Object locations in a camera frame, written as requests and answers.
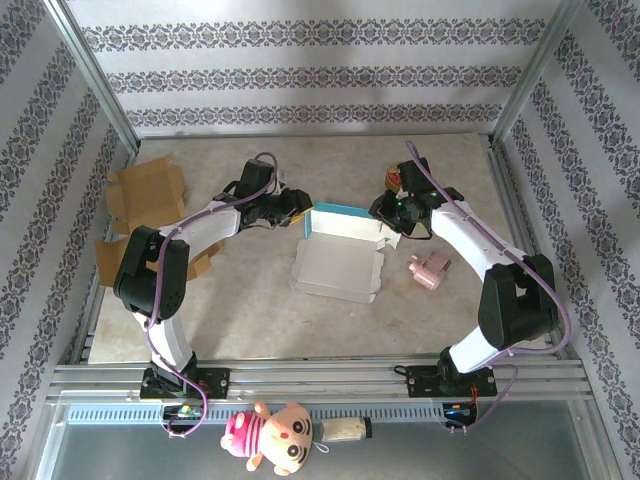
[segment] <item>white cardboard box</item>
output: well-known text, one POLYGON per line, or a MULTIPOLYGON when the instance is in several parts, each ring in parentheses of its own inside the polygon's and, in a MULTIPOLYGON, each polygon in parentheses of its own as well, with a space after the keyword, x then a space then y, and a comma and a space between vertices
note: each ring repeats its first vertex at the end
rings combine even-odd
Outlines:
POLYGON ((385 245, 400 234, 367 210, 316 203, 305 215, 305 239, 298 242, 291 286, 315 295, 371 303, 380 290, 385 245))

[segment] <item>plush toy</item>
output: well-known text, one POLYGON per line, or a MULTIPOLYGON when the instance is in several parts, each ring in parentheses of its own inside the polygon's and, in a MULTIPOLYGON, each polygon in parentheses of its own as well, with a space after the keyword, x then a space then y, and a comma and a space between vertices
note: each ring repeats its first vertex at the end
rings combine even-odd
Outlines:
POLYGON ((297 403, 287 403, 273 416, 258 402, 255 413, 240 412, 227 422, 220 445, 235 457, 248 457, 247 470, 253 472, 265 456, 274 471, 286 476, 297 472, 309 457, 313 427, 309 412, 297 403))

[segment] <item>marble surface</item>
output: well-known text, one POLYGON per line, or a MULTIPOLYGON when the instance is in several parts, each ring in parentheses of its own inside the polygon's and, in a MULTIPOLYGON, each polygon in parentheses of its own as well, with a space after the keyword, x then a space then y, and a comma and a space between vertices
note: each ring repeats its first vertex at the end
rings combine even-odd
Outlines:
MULTIPOLYGON (((145 162, 173 155, 182 168, 187 213, 238 179, 244 162, 268 150, 286 181, 312 200, 369 208, 384 191, 392 163, 408 160, 409 137, 282 137, 144 142, 145 162)), ((508 228, 476 134, 410 137, 444 186, 456 187, 505 239, 508 228)), ((187 285, 185 333, 200 359, 440 352, 476 326, 481 281, 440 239, 402 239, 385 247, 382 288, 370 305, 308 295, 289 286, 302 222, 275 231, 251 229, 228 239, 212 268, 187 285), (438 290, 415 282, 411 253, 437 250, 452 259, 438 290)), ((90 363, 147 361, 137 322, 107 289, 90 363)))

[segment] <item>wallpaper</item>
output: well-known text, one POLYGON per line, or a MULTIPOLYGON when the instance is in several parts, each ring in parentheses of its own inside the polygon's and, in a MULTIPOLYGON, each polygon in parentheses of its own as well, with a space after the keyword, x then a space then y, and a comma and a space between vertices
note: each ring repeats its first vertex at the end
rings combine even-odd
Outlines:
POLYGON ((585 2, 504 144, 625 478, 640 478, 639 39, 633 2, 585 2))
POLYGON ((77 331, 128 155, 37 0, 0 7, 0 479, 21 478, 53 367, 77 331))
POLYGON ((140 137, 489 133, 558 0, 68 0, 140 137))

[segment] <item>flattened cardboard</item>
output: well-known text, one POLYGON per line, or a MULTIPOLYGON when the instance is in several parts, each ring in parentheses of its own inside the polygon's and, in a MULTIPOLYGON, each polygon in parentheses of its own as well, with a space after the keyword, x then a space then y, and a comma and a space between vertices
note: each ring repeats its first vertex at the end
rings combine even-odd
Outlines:
POLYGON ((108 175, 115 183, 106 191, 115 233, 129 235, 140 225, 157 228, 184 217, 184 180, 171 162, 171 156, 162 157, 108 175))
POLYGON ((380 290, 385 245, 400 235, 366 210, 317 203, 305 216, 306 240, 298 242, 291 286, 314 295, 371 303, 380 290))
MULTIPOLYGON (((116 281, 116 275, 120 269, 120 263, 127 250, 129 238, 123 238, 116 242, 103 242, 96 240, 96 264, 98 265, 98 275, 100 277, 100 285, 103 287, 113 287, 116 281)), ((193 280, 199 277, 211 267, 210 258, 218 253, 223 246, 223 242, 214 243, 200 255, 195 257, 187 270, 187 280, 193 280)), ((147 267, 156 271, 155 263, 147 263, 147 267)))

